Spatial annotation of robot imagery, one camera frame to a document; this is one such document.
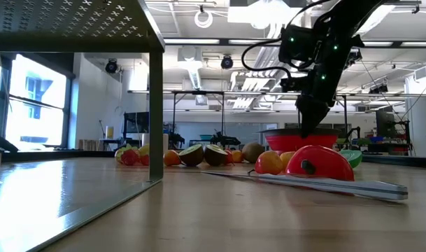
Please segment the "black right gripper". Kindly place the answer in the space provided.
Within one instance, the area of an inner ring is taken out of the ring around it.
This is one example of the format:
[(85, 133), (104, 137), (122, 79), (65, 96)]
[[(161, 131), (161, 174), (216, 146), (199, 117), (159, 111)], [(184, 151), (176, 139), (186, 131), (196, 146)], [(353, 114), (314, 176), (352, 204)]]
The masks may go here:
[(283, 92), (300, 92), (295, 105), (301, 113), (301, 137), (307, 137), (334, 105), (342, 66), (314, 66), (312, 69), (298, 70), (298, 74), (304, 74), (300, 77), (294, 77), (290, 69), (283, 68), (283, 71)]

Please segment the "red collapsible colander bowl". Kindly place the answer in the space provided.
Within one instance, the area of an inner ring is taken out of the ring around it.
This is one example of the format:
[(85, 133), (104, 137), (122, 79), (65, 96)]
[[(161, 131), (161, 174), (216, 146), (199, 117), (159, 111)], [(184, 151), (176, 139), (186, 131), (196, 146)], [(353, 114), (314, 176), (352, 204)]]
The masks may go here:
[(273, 151), (297, 151), (304, 146), (324, 146), (331, 148), (341, 131), (339, 129), (316, 128), (306, 138), (301, 137), (298, 128), (268, 129), (262, 131), (269, 147)]

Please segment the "red half apple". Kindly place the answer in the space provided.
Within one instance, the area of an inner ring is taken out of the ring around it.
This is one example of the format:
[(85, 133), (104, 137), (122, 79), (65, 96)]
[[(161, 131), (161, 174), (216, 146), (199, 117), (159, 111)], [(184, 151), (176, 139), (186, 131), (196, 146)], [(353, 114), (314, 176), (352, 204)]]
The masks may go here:
[(285, 173), (307, 178), (354, 181), (353, 168), (340, 153), (323, 146), (304, 146), (292, 156)]

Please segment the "green pear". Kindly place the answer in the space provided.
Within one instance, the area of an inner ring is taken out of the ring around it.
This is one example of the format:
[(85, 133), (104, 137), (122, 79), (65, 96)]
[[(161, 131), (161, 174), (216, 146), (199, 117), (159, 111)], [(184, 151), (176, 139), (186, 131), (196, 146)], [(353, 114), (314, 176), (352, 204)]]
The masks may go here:
[(353, 169), (362, 162), (362, 152), (360, 150), (341, 150), (339, 153), (347, 159)]

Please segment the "black background machine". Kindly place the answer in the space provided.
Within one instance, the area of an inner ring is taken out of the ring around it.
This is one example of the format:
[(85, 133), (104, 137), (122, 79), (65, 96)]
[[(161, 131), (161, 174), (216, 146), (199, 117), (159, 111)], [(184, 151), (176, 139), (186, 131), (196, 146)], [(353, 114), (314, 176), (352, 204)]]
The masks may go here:
[(378, 137), (383, 137), (381, 145), (389, 155), (410, 155), (413, 144), (408, 120), (395, 120), (392, 113), (377, 111), (376, 131)]

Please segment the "whole brown kiwi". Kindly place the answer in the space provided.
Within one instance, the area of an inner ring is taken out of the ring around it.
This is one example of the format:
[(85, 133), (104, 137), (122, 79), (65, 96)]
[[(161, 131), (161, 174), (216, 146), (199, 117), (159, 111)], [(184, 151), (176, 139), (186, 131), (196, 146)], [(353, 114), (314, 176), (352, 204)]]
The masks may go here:
[(243, 159), (249, 163), (256, 163), (258, 157), (264, 151), (264, 146), (259, 143), (247, 143), (242, 149)]

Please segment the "white cabinet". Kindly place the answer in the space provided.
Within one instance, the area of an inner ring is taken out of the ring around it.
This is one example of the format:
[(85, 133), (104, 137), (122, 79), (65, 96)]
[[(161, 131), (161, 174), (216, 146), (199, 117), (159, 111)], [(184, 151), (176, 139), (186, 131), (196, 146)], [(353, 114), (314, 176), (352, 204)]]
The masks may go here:
[(410, 121), (410, 138), (413, 145), (411, 155), (426, 158), (426, 77), (416, 80), (410, 76), (405, 80), (406, 118)]

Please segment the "bright ceiling light panel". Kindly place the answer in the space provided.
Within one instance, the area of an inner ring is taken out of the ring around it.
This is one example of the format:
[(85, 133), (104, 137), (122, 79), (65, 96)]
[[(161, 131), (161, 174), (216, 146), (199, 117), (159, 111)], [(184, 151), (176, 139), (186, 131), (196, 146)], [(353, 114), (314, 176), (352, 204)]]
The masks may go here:
[(228, 23), (249, 24), (255, 29), (265, 29), (269, 25), (286, 25), (301, 8), (287, 5), (251, 5), (246, 7), (229, 7)]

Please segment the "black monitor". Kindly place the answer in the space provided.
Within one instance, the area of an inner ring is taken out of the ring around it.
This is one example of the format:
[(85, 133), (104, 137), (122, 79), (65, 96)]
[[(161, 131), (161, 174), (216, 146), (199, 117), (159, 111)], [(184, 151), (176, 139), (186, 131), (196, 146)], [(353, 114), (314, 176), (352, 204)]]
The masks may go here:
[(149, 112), (124, 114), (124, 133), (149, 133)]

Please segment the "green perforated metal stand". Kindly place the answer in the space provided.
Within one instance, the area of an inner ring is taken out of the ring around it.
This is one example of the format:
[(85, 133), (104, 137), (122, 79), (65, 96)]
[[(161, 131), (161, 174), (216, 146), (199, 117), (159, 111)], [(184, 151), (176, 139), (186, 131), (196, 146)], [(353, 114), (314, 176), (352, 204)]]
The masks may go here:
[(144, 0), (0, 0), (0, 53), (147, 53), (150, 67), (148, 180), (0, 243), (0, 251), (37, 251), (141, 194), (163, 179), (165, 44)]

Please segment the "large window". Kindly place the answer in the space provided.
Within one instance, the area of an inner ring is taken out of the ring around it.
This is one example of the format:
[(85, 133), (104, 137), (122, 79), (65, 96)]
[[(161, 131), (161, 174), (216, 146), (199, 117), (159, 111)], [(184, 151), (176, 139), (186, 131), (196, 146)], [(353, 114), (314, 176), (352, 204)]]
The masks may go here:
[(0, 53), (0, 137), (20, 150), (63, 146), (71, 79), (24, 54)]

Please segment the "black metal gantry frame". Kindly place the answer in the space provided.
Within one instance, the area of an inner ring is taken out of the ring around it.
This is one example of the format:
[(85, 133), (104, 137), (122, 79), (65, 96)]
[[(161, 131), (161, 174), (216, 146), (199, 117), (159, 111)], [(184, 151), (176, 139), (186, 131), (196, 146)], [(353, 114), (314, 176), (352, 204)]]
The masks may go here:
[(208, 90), (174, 90), (171, 91), (173, 94), (173, 117), (172, 117), (172, 127), (171, 127), (171, 136), (175, 134), (175, 121), (176, 121), (176, 104), (182, 100), (185, 95), (212, 95), (215, 97), (219, 104), (221, 105), (221, 135), (217, 138), (218, 143), (220, 143), (223, 139), (224, 128), (225, 128), (225, 92), (224, 91), (208, 91)]

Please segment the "black aluminium table frame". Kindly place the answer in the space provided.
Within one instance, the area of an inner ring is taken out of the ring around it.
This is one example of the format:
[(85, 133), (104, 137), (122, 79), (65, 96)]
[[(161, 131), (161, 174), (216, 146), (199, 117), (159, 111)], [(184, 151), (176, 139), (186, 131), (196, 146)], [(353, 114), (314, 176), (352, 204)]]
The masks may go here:
[[(31, 162), (37, 160), (57, 160), (66, 158), (113, 158), (115, 153), (112, 151), (52, 150), (16, 153), (0, 152), (0, 155), (2, 162)], [(362, 161), (384, 165), (426, 168), (426, 157), (364, 154), (362, 156)]]

